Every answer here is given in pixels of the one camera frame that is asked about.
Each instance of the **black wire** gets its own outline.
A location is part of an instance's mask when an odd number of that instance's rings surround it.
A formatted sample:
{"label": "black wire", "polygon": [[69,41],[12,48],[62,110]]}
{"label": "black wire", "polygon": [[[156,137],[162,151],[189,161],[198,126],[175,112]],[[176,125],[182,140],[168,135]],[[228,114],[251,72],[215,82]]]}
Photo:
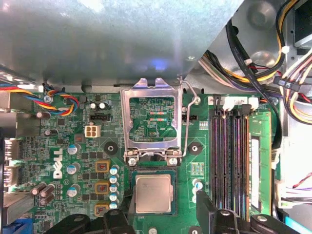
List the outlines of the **black wire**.
{"label": "black wire", "polygon": [[271,105],[274,113],[276,114],[277,125],[276,125],[276,132],[274,136],[274,140],[272,143],[272,149],[280,148],[282,142],[282,125],[279,118],[279,113],[275,105],[272,103],[272,99],[268,92],[261,86],[255,75],[251,72],[248,66],[245,64],[244,58],[241,55],[239,48],[237,47],[234,38],[236,38],[236,34],[234,33],[232,20],[230,20],[226,26],[226,32],[228,37],[228,42],[230,45],[230,49],[233,53],[233,56],[238,63],[240,69],[245,74],[246,78],[250,81],[250,83],[255,87],[255,89],[268,101]]}

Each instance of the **metal cpu retention bracket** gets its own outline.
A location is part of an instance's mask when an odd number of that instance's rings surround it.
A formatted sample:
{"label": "metal cpu retention bracket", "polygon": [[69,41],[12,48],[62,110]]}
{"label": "metal cpu retention bracket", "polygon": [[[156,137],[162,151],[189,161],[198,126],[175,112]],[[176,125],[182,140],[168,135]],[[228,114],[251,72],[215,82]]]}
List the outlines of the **metal cpu retention bracket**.
{"label": "metal cpu retention bracket", "polygon": [[[125,153],[124,160],[135,158],[139,161],[140,157],[160,155],[167,158],[182,157],[181,134],[182,134],[182,85],[177,89],[168,85],[162,78],[155,79],[155,86],[148,86],[147,79],[141,78],[129,90],[121,90],[121,107],[123,120],[123,133]],[[133,121],[130,117],[130,99],[131,98],[174,98],[174,116],[171,122],[176,130],[176,138],[170,141],[160,142],[137,142],[129,139],[130,130],[133,128]]]}

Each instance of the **metal panel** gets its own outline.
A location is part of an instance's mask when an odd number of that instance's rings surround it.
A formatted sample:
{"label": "metal panel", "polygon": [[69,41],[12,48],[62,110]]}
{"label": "metal panel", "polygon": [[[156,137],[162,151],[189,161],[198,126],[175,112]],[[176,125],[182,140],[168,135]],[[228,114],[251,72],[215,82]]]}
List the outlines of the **metal panel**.
{"label": "metal panel", "polygon": [[185,76],[243,0],[3,0],[0,64],[52,84]]}

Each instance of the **dell logo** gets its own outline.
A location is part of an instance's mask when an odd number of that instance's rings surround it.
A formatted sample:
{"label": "dell logo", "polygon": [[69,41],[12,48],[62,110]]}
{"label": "dell logo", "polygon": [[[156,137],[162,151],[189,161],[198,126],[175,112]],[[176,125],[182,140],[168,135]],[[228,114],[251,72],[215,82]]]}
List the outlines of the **dell logo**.
{"label": "dell logo", "polygon": [[59,151],[54,151],[53,152],[54,155],[56,155],[57,157],[54,157],[54,169],[55,171],[53,172],[53,179],[62,179],[63,178],[63,173],[61,171],[62,167],[63,167],[63,164],[62,164],[62,161],[63,161],[63,149],[60,148]]}

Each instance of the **motherboard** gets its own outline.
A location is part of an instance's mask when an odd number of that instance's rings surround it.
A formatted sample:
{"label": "motherboard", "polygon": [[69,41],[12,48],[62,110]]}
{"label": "motherboard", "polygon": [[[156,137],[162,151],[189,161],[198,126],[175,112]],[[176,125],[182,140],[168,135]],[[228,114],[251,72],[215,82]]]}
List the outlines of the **motherboard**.
{"label": "motherboard", "polygon": [[[17,179],[7,189],[35,196],[34,207],[23,215],[33,220],[34,233],[46,232],[71,214],[96,219],[133,196],[137,234],[149,234],[151,229],[158,234],[199,234],[198,190],[211,196],[218,208],[233,209],[246,220],[252,214],[271,213],[269,105],[260,103],[257,110],[249,107],[244,114],[242,103],[235,103],[224,115],[212,101],[214,96],[200,94],[187,126],[193,95],[183,94],[181,145],[188,127],[187,148],[182,147],[186,155],[165,160],[147,154],[135,160],[125,156],[120,94],[70,95],[80,102],[77,111],[66,117],[48,116],[33,104],[33,112],[41,113],[39,136],[11,142],[18,145],[19,156],[10,161]],[[131,98],[129,139],[149,143],[175,139],[174,101]],[[58,108],[66,104],[61,97],[53,100]]]}

